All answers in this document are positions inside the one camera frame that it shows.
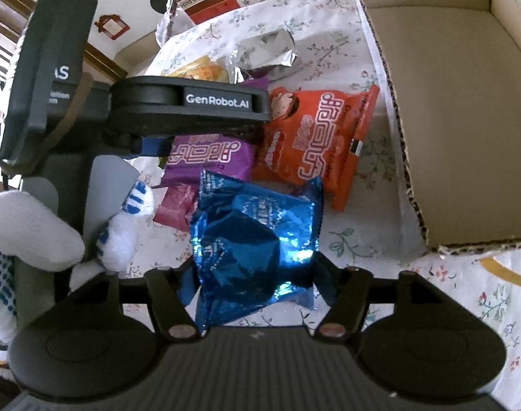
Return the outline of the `white dotted glove hand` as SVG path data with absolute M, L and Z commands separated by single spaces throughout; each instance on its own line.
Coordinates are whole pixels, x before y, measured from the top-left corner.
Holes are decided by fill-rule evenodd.
M 8 347 L 17 332 L 15 262 L 44 272 L 69 269 L 74 291 L 102 272 L 125 272 L 138 245 L 137 217 L 153 212 L 150 187 L 136 181 L 122 207 L 94 236 L 93 258 L 84 262 L 80 234 L 31 195 L 0 193 L 0 366 L 7 365 Z

